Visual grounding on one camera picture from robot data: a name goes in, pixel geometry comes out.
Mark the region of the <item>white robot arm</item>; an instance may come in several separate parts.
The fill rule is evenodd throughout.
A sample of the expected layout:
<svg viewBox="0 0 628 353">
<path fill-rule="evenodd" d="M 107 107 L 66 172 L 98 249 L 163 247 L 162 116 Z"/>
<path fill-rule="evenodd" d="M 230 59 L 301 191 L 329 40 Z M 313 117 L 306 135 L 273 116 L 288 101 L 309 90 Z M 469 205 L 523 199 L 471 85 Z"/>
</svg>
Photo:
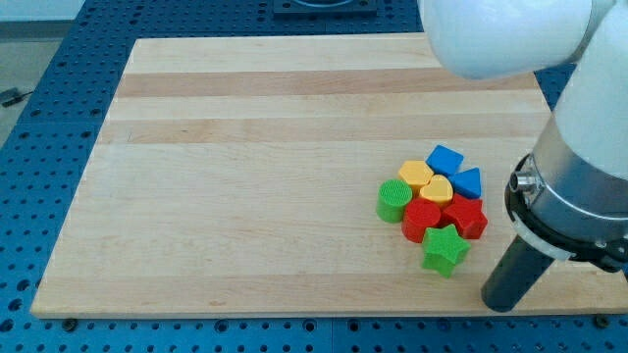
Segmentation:
<svg viewBox="0 0 628 353">
<path fill-rule="evenodd" d="M 575 65 L 511 176 L 507 212 L 539 252 L 620 270 L 627 261 L 626 3 L 433 0 L 419 11 L 434 54 L 458 76 Z"/>
</svg>

